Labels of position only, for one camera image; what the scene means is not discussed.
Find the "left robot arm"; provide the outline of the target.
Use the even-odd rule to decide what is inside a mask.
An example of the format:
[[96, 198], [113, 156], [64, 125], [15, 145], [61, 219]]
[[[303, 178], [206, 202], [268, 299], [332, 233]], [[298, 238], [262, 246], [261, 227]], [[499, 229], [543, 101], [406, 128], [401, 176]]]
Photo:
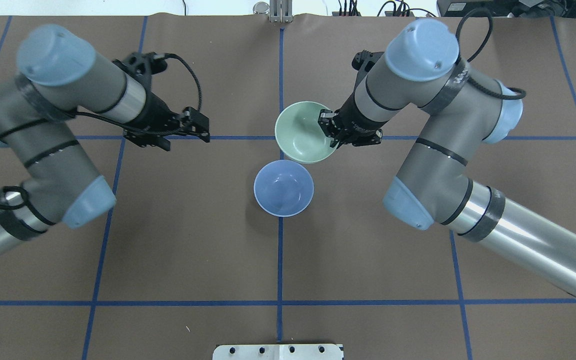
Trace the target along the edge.
[[153, 76], [177, 54], [133, 52], [109, 60], [54, 23], [32, 30], [16, 54], [17, 73], [0, 83], [0, 147], [29, 173], [0, 188], [0, 255], [59, 223], [76, 229], [111, 210], [112, 187], [67, 122], [89, 117], [118, 126], [124, 139], [170, 150], [169, 136], [209, 142], [210, 120], [197, 107], [174, 112], [152, 90]]

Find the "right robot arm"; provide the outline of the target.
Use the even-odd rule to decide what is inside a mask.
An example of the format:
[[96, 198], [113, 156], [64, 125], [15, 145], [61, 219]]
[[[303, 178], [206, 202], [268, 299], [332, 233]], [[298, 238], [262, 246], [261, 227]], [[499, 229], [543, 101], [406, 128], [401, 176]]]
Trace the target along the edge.
[[410, 22], [384, 52], [364, 52], [354, 89], [318, 126], [330, 148], [378, 145], [407, 105], [428, 114], [382, 203], [418, 230], [432, 224], [480, 244], [576, 298], [576, 234], [466, 176], [481, 144], [508, 136], [525, 92], [462, 58], [458, 34], [437, 19]]

